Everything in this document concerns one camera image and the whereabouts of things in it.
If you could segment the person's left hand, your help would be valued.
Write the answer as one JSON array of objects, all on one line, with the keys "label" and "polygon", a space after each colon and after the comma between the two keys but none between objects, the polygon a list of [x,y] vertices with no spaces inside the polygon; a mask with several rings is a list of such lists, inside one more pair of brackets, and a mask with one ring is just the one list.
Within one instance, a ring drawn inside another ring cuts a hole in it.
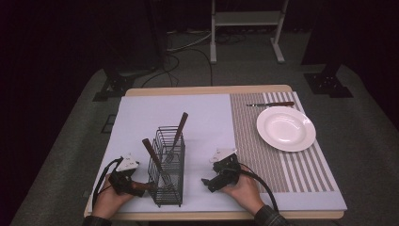
[{"label": "person's left hand", "polygon": [[125,203],[134,198],[131,194],[118,195],[108,178],[109,176],[105,177],[102,191],[92,208],[91,215],[94,217],[111,219]]}]

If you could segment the black wire cutlery basket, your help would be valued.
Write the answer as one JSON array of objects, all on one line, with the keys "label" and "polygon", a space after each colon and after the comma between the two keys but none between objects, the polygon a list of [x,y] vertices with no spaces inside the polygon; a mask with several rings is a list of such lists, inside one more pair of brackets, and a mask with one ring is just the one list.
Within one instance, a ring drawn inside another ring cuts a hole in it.
[{"label": "black wire cutlery basket", "polygon": [[176,137],[177,132],[177,126],[160,126],[152,141],[143,140],[151,157],[150,195],[158,207],[183,204],[185,141],[183,134]]}]

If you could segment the white metal stand frame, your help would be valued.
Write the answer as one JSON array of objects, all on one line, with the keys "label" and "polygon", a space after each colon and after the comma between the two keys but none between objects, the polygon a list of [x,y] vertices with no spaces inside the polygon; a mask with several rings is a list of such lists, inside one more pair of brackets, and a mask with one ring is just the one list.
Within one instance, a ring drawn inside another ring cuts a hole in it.
[{"label": "white metal stand frame", "polygon": [[276,32],[270,39],[270,43],[273,47],[277,62],[284,63],[285,59],[279,47],[279,38],[288,4],[289,0],[283,0],[281,9],[274,11],[217,12],[215,10],[215,0],[212,0],[210,62],[217,63],[215,34],[218,27],[274,25],[276,27]]}]

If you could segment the white plate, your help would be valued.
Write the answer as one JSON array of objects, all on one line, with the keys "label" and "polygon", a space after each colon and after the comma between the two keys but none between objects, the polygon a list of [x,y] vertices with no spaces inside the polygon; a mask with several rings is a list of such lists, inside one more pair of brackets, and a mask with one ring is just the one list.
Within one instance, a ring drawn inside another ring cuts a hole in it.
[{"label": "white plate", "polygon": [[312,121],[302,112],[287,106],[273,106],[261,112],[256,128],[267,144],[284,152],[301,152],[316,140]]}]

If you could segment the person's right hand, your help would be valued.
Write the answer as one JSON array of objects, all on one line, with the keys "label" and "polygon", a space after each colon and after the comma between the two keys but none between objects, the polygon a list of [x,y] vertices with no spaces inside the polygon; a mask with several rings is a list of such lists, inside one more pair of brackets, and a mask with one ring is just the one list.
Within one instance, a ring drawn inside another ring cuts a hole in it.
[{"label": "person's right hand", "polygon": [[239,180],[234,186],[224,186],[221,191],[232,197],[252,216],[255,216],[264,206],[255,181],[243,173],[240,174]]}]

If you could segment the white table mat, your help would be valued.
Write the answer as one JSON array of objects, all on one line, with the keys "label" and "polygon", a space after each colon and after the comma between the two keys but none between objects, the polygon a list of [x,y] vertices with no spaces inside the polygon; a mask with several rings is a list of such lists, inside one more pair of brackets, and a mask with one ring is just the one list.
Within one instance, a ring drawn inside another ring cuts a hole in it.
[{"label": "white table mat", "polygon": [[[232,94],[199,94],[122,98],[102,163],[107,165],[112,160],[131,153],[140,164],[133,175],[134,180],[139,182],[145,182],[149,178],[150,156],[142,140],[153,139],[160,126],[177,125],[182,114],[188,113],[188,120],[183,129],[183,204],[158,207],[150,196],[144,196],[125,205],[123,212],[241,212],[241,207],[232,198],[219,191],[210,192],[201,181],[201,178],[215,177],[210,159],[217,149],[236,149],[238,156],[232,123],[231,96]],[[275,199],[280,211],[292,214],[299,211],[343,212],[346,209],[339,188],[333,192],[318,193],[276,193],[271,189],[264,192],[262,197],[265,201]]]}]

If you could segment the striped placemat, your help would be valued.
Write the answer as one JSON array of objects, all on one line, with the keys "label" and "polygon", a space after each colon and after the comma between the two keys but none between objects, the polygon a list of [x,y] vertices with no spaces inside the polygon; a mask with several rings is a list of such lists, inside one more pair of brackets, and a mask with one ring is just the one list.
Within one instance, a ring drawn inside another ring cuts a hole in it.
[{"label": "striped placemat", "polygon": [[267,144],[258,134],[256,121],[270,107],[246,104],[294,102],[293,109],[304,113],[294,91],[245,93],[231,96],[235,145],[241,162],[249,165],[276,193],[318,193],[338,189],[321,148],[315,140],[301,152],[284,152]]}]

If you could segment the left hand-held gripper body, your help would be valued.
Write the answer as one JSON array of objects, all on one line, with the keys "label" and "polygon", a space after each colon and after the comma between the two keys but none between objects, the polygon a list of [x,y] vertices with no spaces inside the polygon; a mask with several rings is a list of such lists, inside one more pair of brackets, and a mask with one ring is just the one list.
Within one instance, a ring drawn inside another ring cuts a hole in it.
[{"label": "left hand-held gripper body", "polygon": [[132,176],[139,163],[134,159],[131,153],[121,156],[118,159],[117,166],[112,170],[108,180],[118,195],[130,194],[142,197],[145,188],[136,183]]}]

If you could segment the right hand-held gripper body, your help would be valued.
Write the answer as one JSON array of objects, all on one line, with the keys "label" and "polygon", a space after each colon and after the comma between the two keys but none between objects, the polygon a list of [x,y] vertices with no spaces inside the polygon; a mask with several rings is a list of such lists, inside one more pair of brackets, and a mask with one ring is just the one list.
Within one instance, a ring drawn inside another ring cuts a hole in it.
[{"label": "right hand-held gripper body", "polygon": [[236,149],[217,149],[210,159],[213,171],[216,173],[215,178],[206,182],[211,192],[238,182],[241,167],[236,152]]}]

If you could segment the wooden table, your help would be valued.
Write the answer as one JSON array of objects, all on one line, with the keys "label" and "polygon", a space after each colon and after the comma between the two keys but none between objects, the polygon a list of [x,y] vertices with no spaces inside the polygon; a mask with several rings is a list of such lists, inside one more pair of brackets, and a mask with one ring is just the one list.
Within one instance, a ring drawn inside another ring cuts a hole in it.
[{"label": "wooden table", "polygon": [[[126,92],[124,97],[138,97],[138,96],[155,96],[155,95],[199,95],[199,94],[245,94],[245,93],[267,93],[267,92],[289,92],[292,89],[287,85],[269,85],[269,86],[235,86],[235,87],[189,87],[189,88],[160,88],[160,89],[130,89]],[[275,199],[265,201],[269,204],[275,203]],[[123,207],[115,215],[117,219],[121,220],[219,220],[219,219],[248,219],[250,215],[241,208],[241,212],[234,214],[232,212],[200,212],[200,213],[125,213]],[[280,211],[286,218],[296,219],[335,219],[341,218],[343,212],[326,211],[313,212],[299,211],[296,214]]]}]

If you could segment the wooden handled utensil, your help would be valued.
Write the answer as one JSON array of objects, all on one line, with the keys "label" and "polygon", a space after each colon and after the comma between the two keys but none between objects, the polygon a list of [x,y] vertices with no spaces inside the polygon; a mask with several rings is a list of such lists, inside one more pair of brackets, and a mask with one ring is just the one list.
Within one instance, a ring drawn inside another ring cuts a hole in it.
[{"label": "wooden handled utensil", "polygon": [[154,165],[156,166],[158,172],[160,173],[160,176],[164,182],[164,186],[168,187],[168,188],[172,188],[173,187],[173,183],[171,182],[170,176],[168,173],[166,173],[162,166],[161,166],[161,161],[159,160],[154,148],[152,147],[151,142],[147,139],[144,138],[142,140],[143,145],[145,146],[147,152],[149,153]]}]

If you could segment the black stand base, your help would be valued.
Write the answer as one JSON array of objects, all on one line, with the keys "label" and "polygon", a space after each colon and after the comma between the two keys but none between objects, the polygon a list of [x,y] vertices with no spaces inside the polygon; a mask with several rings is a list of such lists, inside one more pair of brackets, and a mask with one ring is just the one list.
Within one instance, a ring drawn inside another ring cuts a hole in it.
[{"label": "black stand base", "polygon": [[105,102],[109,98],[119,98],[125,95],[130,89],[136,78],[128,72],[121,72],[115,68],[105,68],[106,79],[103,87],[93,98],[93,102]]},{"label": "black stand base", "polygon": [[330,98],[352,98],[353,94],[338,77],[340,64],[327,64],[319,73],[305,73],[304,77],[313,94],[326,94]]}]

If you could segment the floor socket plate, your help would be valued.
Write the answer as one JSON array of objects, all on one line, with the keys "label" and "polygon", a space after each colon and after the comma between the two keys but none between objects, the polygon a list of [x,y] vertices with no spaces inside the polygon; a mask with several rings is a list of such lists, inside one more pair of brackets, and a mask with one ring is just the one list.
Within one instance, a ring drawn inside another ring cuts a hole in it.
[{"label": "floor socket plate", "polygon": [[104,123],[104,126],[103,126],[103,128],[101,130],[102,134],[111,134],[112,133],[112,129],[113,129],[116,117],[117,117],[116,114],[110,114],[107,117],[107,119],[106,119],[106,121]]}]

